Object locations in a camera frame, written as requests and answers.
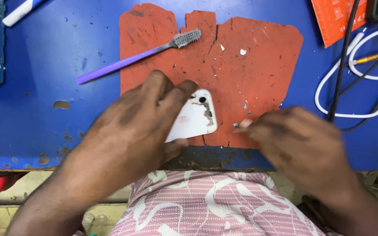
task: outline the pink shirt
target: pink shirt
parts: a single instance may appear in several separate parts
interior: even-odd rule
[[[130,185],[118,235],[325,235],[265,173],[162,171]]]

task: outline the orange rubber mat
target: orange rubber mat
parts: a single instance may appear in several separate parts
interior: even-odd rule
[[[121,59],[170,42],[178,33],[175,16],[153,4],[135,5],[119,19]],[[141,84],[154,69],[173,83],[196,81],[213,97],[218,129],[190,138],[192,145],[259,148],[234,123],[278,110],[284,100],[303,42],[293,26],[234,17],[216,24],[215,13],[186,14],[186,28],[199,29],[200,40],[167,49],[121,70],[121,93]]]
[[[354,0],[312,0],[325,47],[329,47],[345,36]],[[362,26],[365,21],[367,0],[361,0],[355,15],[352,30]]]

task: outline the phone back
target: phone back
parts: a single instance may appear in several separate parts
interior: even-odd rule
[[[206,89],[199,89],[182,107],[166,142],[209,134],[217,127],[211,94]]]

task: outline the blue workbench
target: blue workbench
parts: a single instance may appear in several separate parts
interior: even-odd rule
[[[7,13],[23,1],[7,1]],[[342,40],[324,49],[310,0],[144,2],[173,11],[179,28],[184,26],[184,14],[192,10],[216,12],[218,24],[241,16],[295,26],[304,43],[281,108],[301,105],[318,112],[313,96],[321,78],[339,59]],[[85,133],[92,121],[119,97],[118,72],[86,85],[78,85],[75,78],[119,60],[119,16],[138,3],[143,1],[48,0],[6,29],[5,84],[0,88],[0,169],[57,166],[68,148],[73,149],[81,141],[79,133]],[[367,26],[368,33],[378,29],[378,25]],[[358,56],[378,52],[378,38],[362,49]],[[344,82],[354,78],[346,69]],[[334,79],[323,88],[321,102],[325,105],[331,100],[333,85]],[[368,113],[377,95],[378,82],[363,81],[340,100],[338,111]],[[54,109],[58,100],[69,101],[71,108]],[[346,128],[358,121],[337,118],[336,125]],[[378,116],[344,134],[344,140],[354,169],[378,170]],[[196,160],[197,164],[187,169],[272,169],[257,150],[191,147],[179,158],[184,162]],[[173,165],[165,168],[179,169]]]

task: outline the white cable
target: white cable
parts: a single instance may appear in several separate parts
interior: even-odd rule
[[[349,53],[351,53],[350,57],[349,57],[349,61],[353,61],[354,60],[354,55],[355,53],[357,52],[357,50],[368,40],[370,40],[371,38],[375,37],[376,35],[378,35],[378,31],[368,35],[367,37],[365,37],[363,40],[362,37],[364,36],[364,33],[363,32],[360,32],[357,34],[357,36],[355,36],[354,40],[352,40],[351,44],[349,45],[348,47],[348,51],[347,51],[347,55]],[[322,79],[322,81],[320,82],[318,88],[316,89],[316,93],[315,93],[315,104],[316,106],[318,107],[318,109],[323,112],[324,114],[328,114],[328,111],[325,110],[319,103],[319,95],[320,95],[320,92],[322,90],[322,87],[323,85],[328,81],[328,79],[332,76],[332,74],[336,71],[336,69],[340,66],[341,64],[341,60],[339,60],[335,65],[334,67],[328,72],[328,74],[326,74],[326,76]],[[350,65],[350,70],[357,74],[358,76],[362,76],[363,74],[361,72],[359,72],[353,65]],[[378,80],[378,76],[370,76],[370,75],[367,75],[365,78],[368,78],[368,79],[373,79],[373,80]],[[339,113],[336,113],[335,116],[336,117],[344,117],[344,118],[371,118],[371,117],[374,117],[378,115],[378,110],[372,114],[367,114],[367,115],[354,115],[354,114],[339,114]]]
[[[370,40],[371,38],[375,37],[376,35],[378,35],[378,30],[370,35],[368,35],[367,37],[365,37],[363,40],[361,40],[355,47],[354,49],[351,51],[351,54],[349,55],[349,61],[353,61],[354,60],[354,56],[355,56],[355,53],[357,52],[357,50],[365,43],[367,42],[368,40]],[[362,76],[363,73],[359,72],[354,65],[349,65],[349,69],[356,75],[358,76]],[[365,78],[368,78],[368,79],[373,79],[373,80],[378,80],[378,76],[371,76],[371,75],[366,75]]]

